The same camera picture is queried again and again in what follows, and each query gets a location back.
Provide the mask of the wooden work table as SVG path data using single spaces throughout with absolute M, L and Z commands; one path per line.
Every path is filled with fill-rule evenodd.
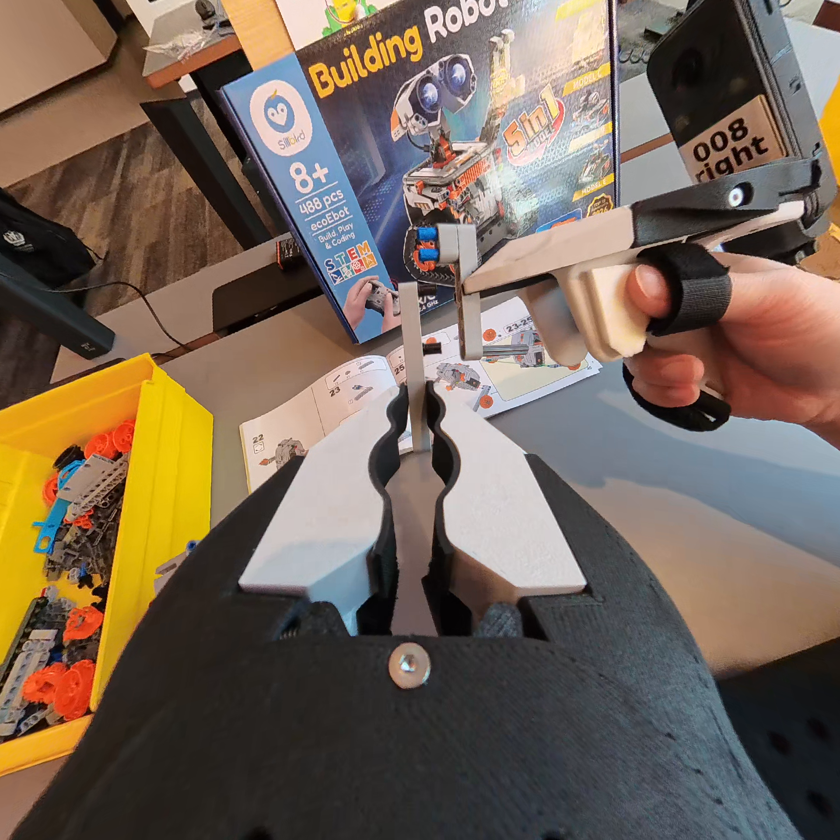
M 190 76 L 208 111 L 240 162 L 244 145 L 222 107 L 219 90 L 249 74 L 251 65 L 236 35 L 225 35 L 184 60 L 162 58 L 158 69 L 144 70 L 154 91 L 176 88 Z M 189 97 L 144 101 L 141 108 L 210 207 L 242 249 L 252 249 L 272 238 L 255 206 L 216 147 Z

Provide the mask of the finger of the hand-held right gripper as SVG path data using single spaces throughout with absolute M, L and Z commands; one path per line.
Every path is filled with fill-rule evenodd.
M 629 250 L 634 212 L 619 206 L 574 223 L 511 240 L 463 281 L 466 295 L 493 291 L 561 268 Z

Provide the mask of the grey beam with blue pins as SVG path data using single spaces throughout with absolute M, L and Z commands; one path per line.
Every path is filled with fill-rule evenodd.
M 455 290 L 458 346 L 465 361 L 479 361 L 482 343 L 480 294 L 466 290 L 466 280 L 478 269 L 476 228 L 471 224 L 436 224 L 413 229 L 415 261 L 423 280 L 449 284 Z

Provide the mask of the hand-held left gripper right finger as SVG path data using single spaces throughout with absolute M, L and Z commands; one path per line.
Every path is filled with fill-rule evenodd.
M 440 635 L 470 635 L 496 604 L 578 595 L 587 581 L 529 455 L 439 383 L 426 383 L 435 502 L 423 590 Z

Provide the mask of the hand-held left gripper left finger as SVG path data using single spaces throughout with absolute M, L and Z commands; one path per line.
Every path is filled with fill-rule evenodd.
M 408 396 L 394 385 L 302 460 L 238 584 L 335 606 L 351 635 L 389 635 L 398 565 L 392 501 Z

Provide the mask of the black flat device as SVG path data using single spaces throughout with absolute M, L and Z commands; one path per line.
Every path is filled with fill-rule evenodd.
M 213 331 L 223 338 L 320 296 L 308 266 L 273 262 L 213 291 Z

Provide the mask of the grey beam with black pin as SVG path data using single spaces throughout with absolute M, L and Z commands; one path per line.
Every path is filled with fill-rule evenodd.
M 411 422 L 413 452 L 421 454 L 431 448 L 431 434 L 426 419 L 426 377 L 421 330 L 421 312 L 417 283 L 414 280 L 399 286 L 403 362 L 408 394 L 408 418 Z

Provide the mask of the blue robot toy box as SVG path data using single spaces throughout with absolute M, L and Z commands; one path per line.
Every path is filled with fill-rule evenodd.
M 422 228 L 479 261 L 618 203 L 617 2 L 306 2 L 322 37 L 222 89 L 305 260 L 356 343 L 454 298 Z

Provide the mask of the clear plastic bags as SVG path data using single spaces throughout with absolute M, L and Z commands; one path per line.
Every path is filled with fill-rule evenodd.
M 217 40 L 218 28 L 201 28 L 185 31 L 162 43 L 149 44 L 147 51 L 168 56 L 175 60 L 185 60 L 209 47 Z

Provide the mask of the pile of building parts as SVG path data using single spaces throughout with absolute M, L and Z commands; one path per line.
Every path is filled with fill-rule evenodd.
M 46 586 L 2 660 L 2 742 L 91 711 L 135 424 L 69 446 L 44 484 L 46 515 L 33 526 Z

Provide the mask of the white instruction booklet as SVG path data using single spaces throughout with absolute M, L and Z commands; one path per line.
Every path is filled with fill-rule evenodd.
M 517 297 L 483 312 L 483 340 L 498 353 L 468 361 L 459 354 L 457 324 L 423 336 L 440 353 L 425 356 L 427 380 L 441 384 L 480 417 L 491 418 L 532 403 L 596 375 L 601 363 L 587 355 L 571 367 L 559 364 L 543 345 L 524 303 Z M 403 347 L 363 355 L 329 371 L 298 395 L 239 427 L 248 491 L 366 408 L 391 386 L 405 382 Z

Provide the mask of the black perforated chair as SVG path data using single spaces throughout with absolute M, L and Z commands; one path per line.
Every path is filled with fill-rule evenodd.
M 839 640 L 718 681 L 763 781 L 803 838 L 839 838 Z

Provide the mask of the person's right hand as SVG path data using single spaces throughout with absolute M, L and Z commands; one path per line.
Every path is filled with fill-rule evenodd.
M 839 449 L 838 283 L 769 259 L 716 259 L 731 279 L 729 307 L 711 331 L 732 414 L 797 424 Z M 651 319 L 669 313 L 656 268 L 635 268 L 626 292 Z M 649 346 L 626 367 L 635 392 L 662 407 L 692 404 L 705 374 L 695 355 Z

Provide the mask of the yellow parts bin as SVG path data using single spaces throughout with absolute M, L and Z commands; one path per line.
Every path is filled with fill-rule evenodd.
M 133 448 L 97 670 L 96 710 L 134 629 L 154 598 L 154 571 L 209 531 L 213 415 L 148 354 L 36 395 L 1 412 L 1 642 L 5 655 L 47 585 L 34 522 L 56 457 L 122 421 Z

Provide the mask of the grey orange toy robot model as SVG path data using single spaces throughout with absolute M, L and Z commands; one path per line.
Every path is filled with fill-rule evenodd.
M 174 558 L 163 562 L 154 570 L 154 596 L 161 593 L 166 583 L 172 578 L 173 574 L 182 566 L 187 557 L 197 548 L 200 540 L 190 540 L 185 545 L 185 549 L 177 554 Z

